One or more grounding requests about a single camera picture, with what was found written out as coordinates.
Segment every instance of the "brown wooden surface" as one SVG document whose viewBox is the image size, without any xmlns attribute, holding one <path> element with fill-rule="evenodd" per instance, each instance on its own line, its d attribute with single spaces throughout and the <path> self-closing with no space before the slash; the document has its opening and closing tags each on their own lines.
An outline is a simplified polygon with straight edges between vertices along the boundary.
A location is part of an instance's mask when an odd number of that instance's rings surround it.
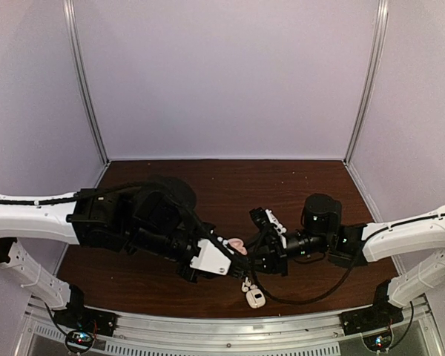
<svg viewBox="0 0 445 356">
<path fill-rule="evenodd" d="M 289 230 L 300 227 L 305 198 L 314 192 L 343 203 L 343 224 L 372 218 L 341 162 L 320 161 L 138 161 L 113 162 L 102 187 L 144 180 L 149 174 L 184 179 L 198 196 L 197 213 L 217 226 L 217 233 L 250 238 L 257 232 L 248 212 L 273 209 Z M 372 302 L 375 287 L 395 276 L 390 259 L 356 268 L 332 296 L 308 306 L 287 306 L 268 300 L 250 309 L 231 277 L 201 278 L 191 284 L 175 274 L 176 265 L 145 252 L 125 253 L 70 246 L 59 277 L 85 292 L 86 303 L 123 312 L 172 317 L 256 317 L 322 312 Z M 332 287 L 344 269 L 327 261 L 307 266 L 289 263 L 289 276 L 260 279 L 272 294 L 304 300 Z"/>
</svg>

